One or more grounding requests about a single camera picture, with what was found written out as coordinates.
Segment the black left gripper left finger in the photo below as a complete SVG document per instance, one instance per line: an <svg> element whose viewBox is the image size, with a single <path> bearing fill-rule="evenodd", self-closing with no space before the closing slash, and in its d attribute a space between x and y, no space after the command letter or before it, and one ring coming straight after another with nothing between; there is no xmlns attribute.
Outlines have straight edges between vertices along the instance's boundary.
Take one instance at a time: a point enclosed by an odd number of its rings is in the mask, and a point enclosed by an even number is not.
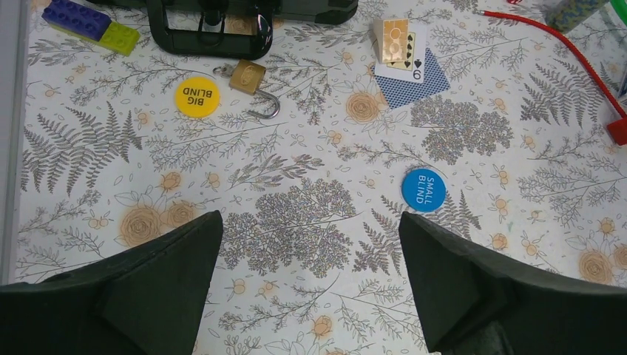
<svg viewBox="0 0 627 355"><path fill-rule="evenodd" d="M223 236L208 212L46 280L1 287L3 354L190 354Z"/></svg>

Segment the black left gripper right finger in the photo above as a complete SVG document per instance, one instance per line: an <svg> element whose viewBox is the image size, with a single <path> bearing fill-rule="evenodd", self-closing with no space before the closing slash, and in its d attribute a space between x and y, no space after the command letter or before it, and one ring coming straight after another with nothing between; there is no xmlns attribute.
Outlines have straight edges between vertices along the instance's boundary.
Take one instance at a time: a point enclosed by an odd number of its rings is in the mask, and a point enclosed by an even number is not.
<svg viewBox="0 0 627 355"><path fill-rule="evenodd" d="M626 290L529 266L405 212L399 238L427 350L624 354Z"/></svg>

